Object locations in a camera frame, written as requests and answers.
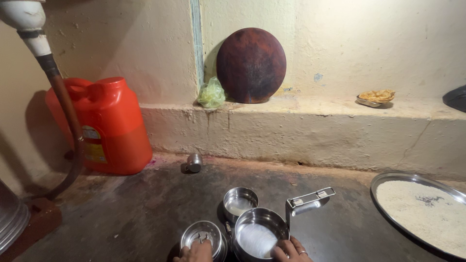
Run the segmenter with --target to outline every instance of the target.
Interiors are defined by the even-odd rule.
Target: round wooden board
[[[217,54],[217,77],[228,98],[239,103],[267,100],[281,86],[286,71],[283,47],[260,28],[234,32]]]

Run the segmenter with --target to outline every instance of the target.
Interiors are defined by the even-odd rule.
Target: concrete floor
[[[236,186],[253,189],[261,207],[282,217],[287,198],[332,186],[337,195],[324,207],[291,221],[291,234],[315,262],[453,261],[416,244],[379,213],[369,191],[374,173],[206,158],[200,173],[184,174],[184,159],[158,156],[133,176],[80,177],[57,200],[62,225],[15,261],[171,261],[193,222],[223,228],[220,204]]]

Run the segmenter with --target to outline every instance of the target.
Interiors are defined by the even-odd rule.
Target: green plastic bag
[[[204,83],[199,91],[198,103],[205,108],[216,108],[225,101],[225,91],[216,76]]]

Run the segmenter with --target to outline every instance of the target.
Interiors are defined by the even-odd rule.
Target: black tape
[[[51,78],[53,76],[57,76],[60,74],[60,71],[58,70],[57,64],[55,63],[55,60],[52,54],[36,56],[36,59],[37,59],[37,62],[39,62],[39,65],[41,66],[42,70],[44,70],[48,78]]]
[[[27,38],[37,38],[41,34],[45,34],[44,30],[34,30],[34,31],[16,31],[21,39],[27,39]]]

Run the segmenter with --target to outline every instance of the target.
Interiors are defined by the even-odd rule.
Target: black plastic bag
[[[443,103],[466,113],[466,85],[446,93],[443,96]]]

